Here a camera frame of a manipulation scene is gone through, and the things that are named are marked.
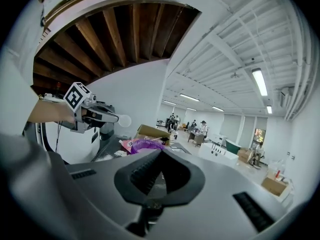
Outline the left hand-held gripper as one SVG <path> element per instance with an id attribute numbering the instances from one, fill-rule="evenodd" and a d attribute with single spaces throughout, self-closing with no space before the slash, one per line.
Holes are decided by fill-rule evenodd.
<path id="1" fill-rule="evenodd" d="M 72 132 L 83 134 L 91 128 L 100 128 L 100 122 L 117 123 L 119 121 L 114 107 L 104 102 L 97 102 L 97 96 L 81 82 L 74 82 L 63 100 L 73 112 L 74 122 L 64 121 L 62 125 Z"/>

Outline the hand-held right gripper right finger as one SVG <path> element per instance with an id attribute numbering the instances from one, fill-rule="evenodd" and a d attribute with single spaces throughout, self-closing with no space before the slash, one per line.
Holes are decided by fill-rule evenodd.
<path id="1" fill-rule="evenodd" d="M 164 150 L 162 173 L 166 182 L 167 194 L 162 198 L 163 206 L 183 206 L 189 204 L 204 188 L 205 174 L 203 171 L 177 154 Z"/>

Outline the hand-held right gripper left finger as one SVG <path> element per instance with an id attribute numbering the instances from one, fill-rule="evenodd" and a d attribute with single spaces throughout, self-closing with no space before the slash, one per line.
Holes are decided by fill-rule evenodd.
<path id="1" fill-rule="evenodd" d="M 114 185 L 122 198 L 131 204 L 146 205 L 148 194 L 161 173 L 160 150 L 139 158 L 117 170 Z"/>

